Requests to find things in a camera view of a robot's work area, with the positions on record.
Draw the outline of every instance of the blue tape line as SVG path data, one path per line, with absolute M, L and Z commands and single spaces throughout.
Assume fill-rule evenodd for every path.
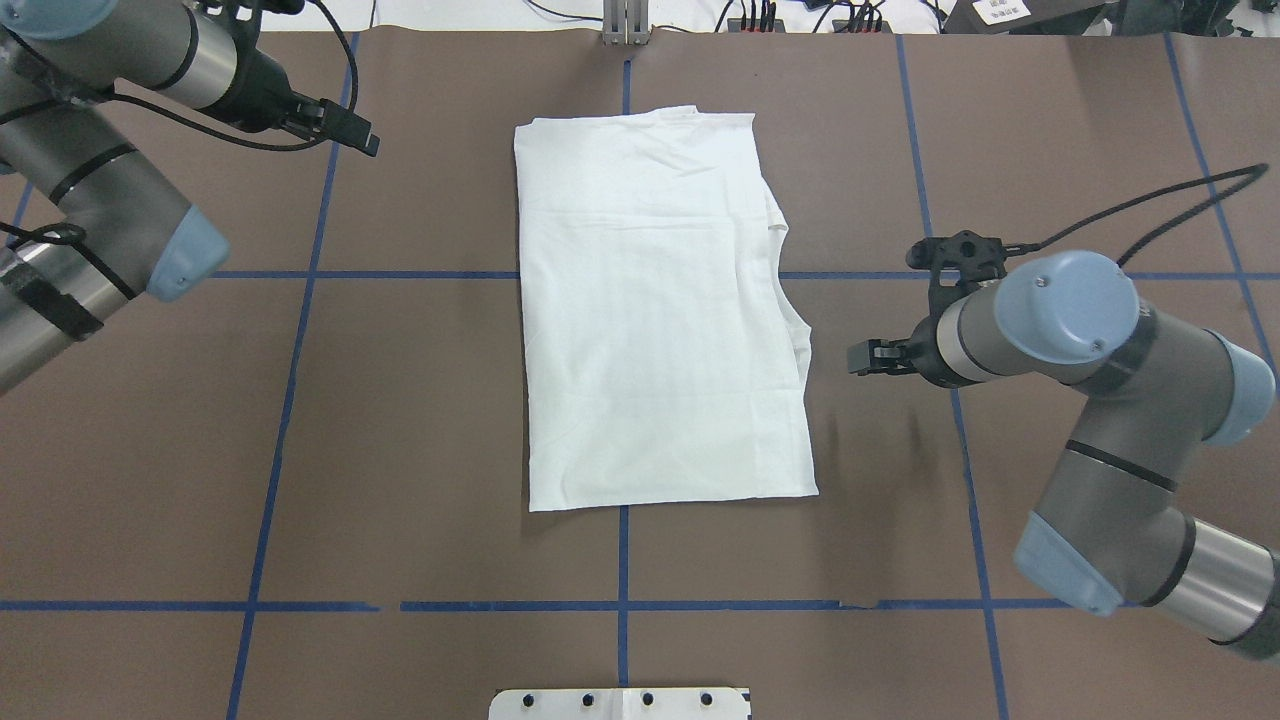
M 27 183 L 27 187 L 22 188 L 22 196 L 18 197 L 18 206 L 14 208 L 13 223 L 10 224 L 15 227 L 22 227 L 22 217 L 27 214 L 27 204 L 31 202 L 31 192 L 33 188 L 35 186 L 32 186 L 29 182 Z M 13 240 L 12 234 L 5 238 L 5 242 L 9 242 L 10 240 Z
M 925 270 L 869 270 L 869 272 L 791 272 L 778 273 L 783 281 L 927 281 Z
M 920 218 L 924 220 L 924 236 L 933 237 L 933 218 L 929 214 L 929 195 L 924 190 L 924 163 L 920 160 L 920 141 L 915 133 L 915 106 L 911 102 L 911 81 L 906 73 L 906 45 L 901 35 L 895 35 L 897 44 L 897 73 L 902 79 L 902 104 L 906 108 L 906 132 L 911 140 L 911 164 L 915 165 L 915 192 L 920 200 Z
M 1235 281 L 1235 273 L 1125 273 L 1135 281 Z
M 630 618 L 631 602 L 631 507 L 618 507 L 618 687 L 631 683 Z
M 964 409 L 960 406 L 960 393 L 951 391 L 951 415 L 956 432 L 960 434 L 960 456 L 964 462 L 964 482 L 969 491 L 969 532 L 973 536 L 973 556 L 978 566 L 978 589 L 982 593 L 982 615 L 987 625 L 987 650 L 991 653 L 991 674 L 996 687 L 996 708 L 1001 720 L 1009 720 L 1009 701 L 1005 697 L 1005 671 L 1000 661 L 1000 639 L 996 634 L 996 614 L 991 600 L 991 583 L 987 577 L 987 550 L 982 541 L 982 520 L 978 515 L 978 489 L 973 482 L 973 462 L 969 457 L 969 436 L 964 425 Z
M 401 612 L 614 612 L 617 609 L 618 603 L 612 600 L 404 601 L 401 603 Z
M 259 601 L 255 612 L 381 612 L 381 607 L 367 602 L 343 601 Z
M 612 600 L 534 601 L 404 601 L 401 612 L 616 612 L 622 602 Z M 870 607 L 836 600 L 628 600 L 628 612 L 831 612 L 904 610 L 982 610 L 982 598 L 882 600 Z M 996 610 L 1065 610 L 1053 598 L 992 600 Z M 253 612 L 380 612 L 367 602 L 355 601 L 257 601 Z M 1139 607 L 1126 603 L 1124 607 Z M 0 600 L 0 612 L 244 612 L 246 601 L 182 600 Z
M 906 129 L 911 140 L 911 161 L 915 165 L 915 187 L 920 200 L 920 220 L 925 237 L 933 236 L 933 218 L 929 214 L 929 197 L 924 187 L 924 163 L 920 159 L 920 142 L 915 126 L 915 108 L 911 101 L 911 82 L 906 65 L 906 45 L 901 35 L 893 36 L 897 44 L 897 68 L 902 79 L 902 104 L 906 108 Z M 1005 697 L 1005 671 L 1000 661 L 1000 639 L 996 635 L 996 614 L 991 603 L 991 585 L 987 582 L 987 556 L 982 542 L 982 524 L 978 518 L 978 493 L 973 484 L 973 465 L 969 461 L 969 439 L 964 428 L 964 413 L 960 409 L 960 396 L 951 391 L 951 411 L 956 432 L 960 436 L 960 451 L 964 460 L 964 479 L 969 488 L 969 530 L 973 537 L 973 555 L 978 568 L 978 587 L 982 591 L 982 615 L 987 625 L 987 651 L 991 655 L 991 679 L 996 691 L 996 708 L 1000 720 L 1009 720 L 1009 702 Z
M 1187 135 L 1192 141 L 1192 150 L 1196 151 L 1196 161 L 1199 164 L 1201 173 L 1204 177 L 1211 177 L 1213 173 L 1210 172 L 1208 160 L 1204 158 L 1204 147 L 1199 141 L 1199 132 L 1196 129 L 1196 120 L 1192 118 L 1192 108 L 1187 101 L 1187 90 L 1183 86 L 1183 73 L 1178 67 L 1178 53 L 1174 50 L 1174 38 L 1167 32 L 1165 33 L 1165 55 L 1169 58 L 1169 69 L 1174 76 L 1174 91 L 1178 94 L 1178 104 L 1183 110 L 1183 120 L 1187 124 Z M 1208 183 L 1210 197 L 1217 196 L 1217 188 L 1213 183 Z M 1244 305 L 1249 311 L 1249 323 L 1253 324 L 1253 333 L 1258 338 L 1258 347 L 1262 350 L 1262 359 L 1266 360 L 1267 365 L 1271 366 L 1271 372 L 1276 372 L 1275 357 L 1271 355 L 1271 343 L 1267 342 L 1266 331 L 1262 329 L 1262 319 L 1258 316 L 1257 304 L 1253 301 L 1253 291 L 1249 290 L 1249 282 L 1244 277 L 1244 265 L 1240 263 L 1240 254 L 1235 247 L 1235 238 L 1231 236 L 1231 225 L 1226 222 L 1226 211 L 1222 209 L 1222 204 L 1213 205 L 1213 214 L 1217 215 L 1217 227 L 1222 231 L 1222 241 L 1226 242 L 1226 252 L 1231 256 L 1231 266 L 1235 269 L 1235 278 L 1240 283 L 1240 293 L 1244 296 Z
M 360 33 L 351 41 L 355 55 L 360 50 Z M 351 72 L 344 72 L 342 83 L 343 105 L 351 96 Z M 253 552 L 253 571 L 248 585 L 248 607 L 244 610 L 244 624 L 241 628 L 239 650 L 236 653 L 236 671 L 232 675 L 230 694 L 227 700 L 227 720 L 236 720 L 239 712 L 239 697 L 244 685 L 244 669 L 248 666 L 248 650 L 253 639 L 253 620 L 257 612 L 259 592 L 262 587 L 262 566 L 266 564 L 266 546 L 271 537 L 271 519 L 275 515 L 275 498 L 280 486 L 280 470 L 284 466 L 284 438 L 289 430 L 293 415 L 293 398 L 297 391 L 298 363 L 302 357 L 302 341 L 307 334 L 307 322 L 311 316 L 311 299 L 315 292 L 315 273 L 320 266 L 320 252 L 324 249 L 324 229 L 329 219 L 329 200 L 333 195 L 333 178 L 338 170 L 338 143 L 329 150 L 329 167 L 325 170 L 324 191 L 320 196 L 320 214 L 316 218 L 315 240 L 311 243 L 311 260 L 307 265 L 307 284 L 302 292 L 302 310 L 298 314 L 298 332 L 293 338 L 293 356 L 289 360 L 289 375 L 284 386 L 284 405 L 280 409 L 280 427 L 275 434 L 275 452 L 271 457 L 271 477 L 266 484 L 266 501 L 262 505 L 262 523 L 257 532 L 257 548 Z
M 0 600 L 5 612 L 243 612 L 241 601 Z

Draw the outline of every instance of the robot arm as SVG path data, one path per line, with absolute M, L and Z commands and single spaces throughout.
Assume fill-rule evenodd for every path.
M 929 238 L 931 316 L 850 350 L 850 372 L 963 387 L 1037 372 L 1089 397 L 1015 553 L 1032 582 L 1096 615 L 1156 607 L 1217 644 L 1280 664 L 1280 556 L 1174 507 L 1201 442 L 1230 445 L 1271 407 L 1267 365 L 1160 313 L 1115 263 L 1068 251 L 1004 273 L 998 241 Z M 942 268 L 961 282 L 945 287 Z
M 0 159 L 67 215 L 0 247 L 0 395 L 141 292 L 175 300 L 228 256 L 200 210 L 92 108 L 116 78 L 246 132 L 376 154 L 366 120 L 294 92 L 255 47 L 261 9 L 297 13 L 302 0 L 255 3 L 247 20 L 239 5 L 0 0 Z

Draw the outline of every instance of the white label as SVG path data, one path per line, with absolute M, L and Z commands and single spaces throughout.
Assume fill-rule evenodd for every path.
M 978 17 L 989 26 L 1028 18 L 1032 14 L 1027 5 L 1023 5 L 1023 0 L 978 0 L 973 4 L 973 9 L 978 10 Z

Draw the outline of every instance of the black tape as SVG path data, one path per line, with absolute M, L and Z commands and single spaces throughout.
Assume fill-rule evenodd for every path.
M 1152 343 L 1156 342 L 1157 325 L 1156 310 L 1143 302 L 1138 313 L 1138 324 L 1129 340 L 1117 347 L 1097 372 L 1071 387 L 1091 397 L 1119 389 L 1142 369 Z
M 1107 465 L 1111 465 L 1116 470 L 1123 470 L 1125 473 L 1129 473 L 1130 475 L 1133 475 L 1135 478 L 1140 478 L 1143 480 L 1147 480 L 1148 483 L 1151 483 L 1153 486 L 1157 486 L 1157 487 L 1161 487 L 1161 488 L 1165 488 L 1169 492 L 1174 492 L 1174 491 L 1178 489 L 1178 483 L 1175 483 L 1172 480 L 1172 478 L 1166 478 L 1165 475 L 1161 475 L 1160 473 L 1157 473 L 1157 471 L 1155 471 L 1155 470 L 1152 470 L 1149 468 L 1143 468 L 1142 465 L 1138 465 L 1137 462 L 1130 462 L 1129 460 L 1125 460 L 1124 457 L 1120 457 L 1117 455 L 1111 455 L 1110 452 L 1107 452 L 1105 450 L 1098 450 L 1097 447 L 1093 447 L 1092 445 L 1084 445 L 1083 442 L 1079 442 L 1079 441 L 1075 441 L 1075 439 L 1069 439 L 1069 441 L 1066 441 L 1066 448 L 1070 450 L 1071 452 L 1076 452 L 1076 454 L 1083 455 L 1085 457 L 1092 457 L 1093 460 L 1097 460 L 1098 462 L 1105 462 Z
M 0 284 L 77 342 L 102 329 L 102 320 L 70 295 L 59 292 L 38 270 L 19 259 L 0 273 Z
M 191 69 L 191 63 L 196 60 L 196 49 L 200 46 L 200 27 L 196 24 L 196 13 L 186 5 L 183 5 L 183 9 L 187 10 L 187 19 L 191 20 L 191 44 L 187 45 L 187 56 L 182 59 L 182 64 L 178 65 L 178 69 L 174 70 L 172 76 L 169 76 L 160 85 L 147 87 L 147 90 L 160 92 L 161 90 L 169 90 L 170 87 L 178 85 L 178 81 L 182 79 L 183 76 L 187 74 L 187 70 Z
M 138 149 L 134 147 L 132 143 L 122 142 L 115 147 L 109 147 L 99 152 L 93 158 L 90 158 L 88 160 L 84 161 L 84 164 L 76 168 L 65 178 L 63 178 L 63 182 L 58 183 L 58 187 L 55 187 L 49 193 L 50 202 L 58 205 L 59 202 L 63 201 L 63 197 L 65 197 L 67 193 L 72 191 L 73 187 L 79 184 L 81 181 L 83 181 L 88 176 L 93 174 L 95 170 L 97 170 L 102 165 L 110 163 L 111 160 L 115 160 L 122 155 L 128 155 L 129 152 L 137 152 L 137 151 Z
M 1181 582 L 1183 574 L 1187 573 L 1187 565 L 1192 561 L 1192 552 L 1196 551 L 1196 520 L 1185 512 L 1183 512 L 1183 520 L 1187 523 L 1187 532 L 1183 533 L 1183 550 L 1178 555 L 1178 562 L 1174 562 L 1174 569 L 1169 573 L 1169 578 L 1165 579 L 1165 584 L 1160 585 L 1160 589 L 1153 596 L 1142 601 L 1143 607 L 1155 607 L 1164 602 L 1169 597 L 1169 593 L 1174 592 L 1174 588 Z
M 1267 598 L 1258 619 L 1238 638 L 1224 642 L 1210 641 L 1249 660 L 1270 660 L 1280 655 L 1280 556 L 1270 548 L 1267 552 L 1271 553 L 1272 568 L 1271 597 Z

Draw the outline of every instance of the silver cylinder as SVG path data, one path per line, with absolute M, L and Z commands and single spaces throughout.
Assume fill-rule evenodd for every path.
M 232 81 L 236 79 L 236 65 L 239 61 L 236 44 L 227 32 L 202 14 L 193 13 L 196 37 L 195 55 L 187 72 L 160 94 L 182 102 L 188 108 L 207 108 L 218 102 Z
M 26 245 L 17 256 L 31 264 L 60 292 L 74 297 L 99 320 L 127 300 L 74 250 L 54 245 Z M 72 345 L 72 338 L 0 288 L 0 395 L 4 395 Z
M 1265 547 L 1196 520 L 1187 570 L 1156 609 L 1210 639 L 1228 642 L 1257 623 L 1275 582 Z

